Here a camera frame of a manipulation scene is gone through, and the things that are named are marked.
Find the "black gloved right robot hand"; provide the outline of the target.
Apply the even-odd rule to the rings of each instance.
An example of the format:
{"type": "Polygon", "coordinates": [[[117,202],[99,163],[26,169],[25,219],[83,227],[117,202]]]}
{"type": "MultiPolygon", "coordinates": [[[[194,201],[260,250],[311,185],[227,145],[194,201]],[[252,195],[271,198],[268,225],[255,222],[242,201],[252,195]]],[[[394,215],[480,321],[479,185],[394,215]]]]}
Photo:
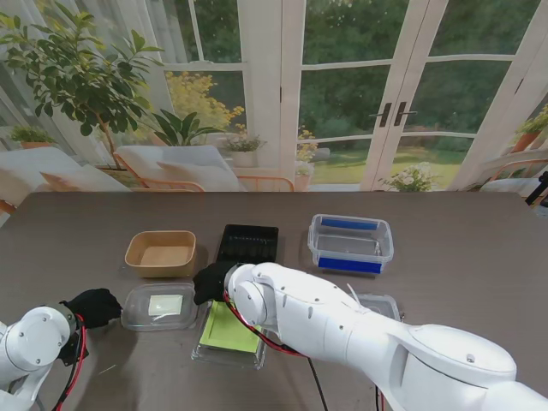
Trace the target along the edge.
{"type": "Polygon", "coordinates": [[[233,261],[217,261],[200,270],[193,278],[194,304],[223,301],[225,279],[238,266],[233,261]]]}

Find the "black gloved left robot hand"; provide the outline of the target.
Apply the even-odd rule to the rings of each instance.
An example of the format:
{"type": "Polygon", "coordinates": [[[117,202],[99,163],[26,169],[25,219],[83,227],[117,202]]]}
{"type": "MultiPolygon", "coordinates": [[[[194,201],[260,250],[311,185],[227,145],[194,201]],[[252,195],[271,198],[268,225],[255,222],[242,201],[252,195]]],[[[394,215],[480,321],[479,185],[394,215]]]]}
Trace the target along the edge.
{"type": "Polygon", "coordinates": [[[116,297],[104,288],[86,290],[70,301],[61,301],[61,304],[80,317],[87,329],[106,326],[122,314],[122,307],[116,297]]]}

